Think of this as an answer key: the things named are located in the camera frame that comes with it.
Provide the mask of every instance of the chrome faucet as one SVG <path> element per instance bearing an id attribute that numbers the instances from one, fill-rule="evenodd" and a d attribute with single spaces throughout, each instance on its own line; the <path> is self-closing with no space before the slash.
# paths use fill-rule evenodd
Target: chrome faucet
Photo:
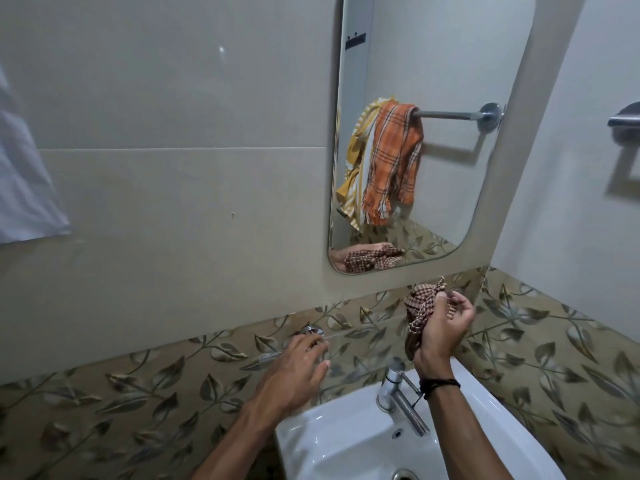
<path id="1" fill-rule="evenodd" d="M 400 384 L 404 379 L 417 395 L 422 395 L 422 393 L 405 375 L 405 370 L 404 362 L 398 357 L 393 357 L 391 364 L 385 371 L 385 377 L 382 379 L 382 385 L 376 396 L 376 404 L 383 412 L 388 414 L 394 412 L 397 405 L 400 411 L 404 413 L 407 421 L 409 421 L 415 434 L 423 437 L 429 433 L 429 427 L 424 423 L 420 415 L 415 412 L 409 400 L 402 393 Z"/>

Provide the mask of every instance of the sink drain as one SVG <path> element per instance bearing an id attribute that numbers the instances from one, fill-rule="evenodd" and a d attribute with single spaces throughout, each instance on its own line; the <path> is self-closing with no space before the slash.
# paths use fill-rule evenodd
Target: sink drain
<path id="1" fill-rule="evenodd" d="M 418 476 L 411 470 L 400 468 L 391 475 L 391 480 L 420 480 L 420 478 L 418 478 Z"/>

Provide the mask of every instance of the checkered cloth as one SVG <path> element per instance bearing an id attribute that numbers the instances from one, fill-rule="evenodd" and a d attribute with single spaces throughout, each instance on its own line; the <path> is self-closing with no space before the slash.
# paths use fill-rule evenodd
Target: checkered cloth
<path id="1" fill-rule="evenodd" d="M 441 276 L 435 285 L 418 285 L 413 291 L 404 298 L 404 306 L 406 306 L 406 321 L 409 331 L 404 340 L 404 353 L 407 359 L 413 360 L 416 350 L 420 348 L 422 343 L 422 330 L 427 325 L 427 320 L 431 318 L 435 311 L 436 294 L 439 291 L 447 293 L 447 310 L 448 318 L 453 318 L 453 314 L 458 306 L 458 300 L 453 296 L 450 290 L 446 289 L 447 284 L 444 277 Z"/>
<path id="2" fill-rule="evenodd" d="M 372 269 L 388 269 L 402 261 L 402 249 L 386 243 L 377 251 L 351 251 L 344 259 L 347 273 L 365 273 Z"/>
<path id="3" fill-rule="evenodd" d="M 422 120 L 412 118 L 417 109 L 413 104 L 400 104 L 394 100 L 380 108 L 362 201 L 368 224 L 387 223 L 392 213 L 391 198 L 407 205 L 413 203 L 424 137 Z"/>

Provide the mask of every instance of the bracelet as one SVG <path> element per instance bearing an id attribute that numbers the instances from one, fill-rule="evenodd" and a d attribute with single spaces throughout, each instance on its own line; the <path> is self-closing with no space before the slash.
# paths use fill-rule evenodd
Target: bracelet
<path id="1" fill-rule="evenodd" d="M 420 392 L 424 395 L 424 400 L 427 401 L 431 393 L 440 386 L 460 387 L 460 383 L 455 379 L 423 379 L 420 381 Z"/>

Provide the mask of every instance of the sink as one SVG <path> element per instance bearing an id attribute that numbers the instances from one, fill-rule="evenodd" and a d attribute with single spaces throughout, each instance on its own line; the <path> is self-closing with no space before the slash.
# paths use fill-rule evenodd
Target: sink
<path id="1" fill-rule="evenodd" d="M 487 389 L 456 359 L 456 379 L 485 434 L 515 480 L 564 479 L 548 453 Z M 407 373 L 418 382 L 415 371 Z M 429 413 L 420 400 L 416 411 L 431 430 L 414 434 L 398 409 L 386 414 L 376 405 L 380 385 L 364 387 L 284 420 L 276 439 L 288 480 L 440 480 L 444 459 Z M 404 395 L 416 395 L 403 384 Z"/>

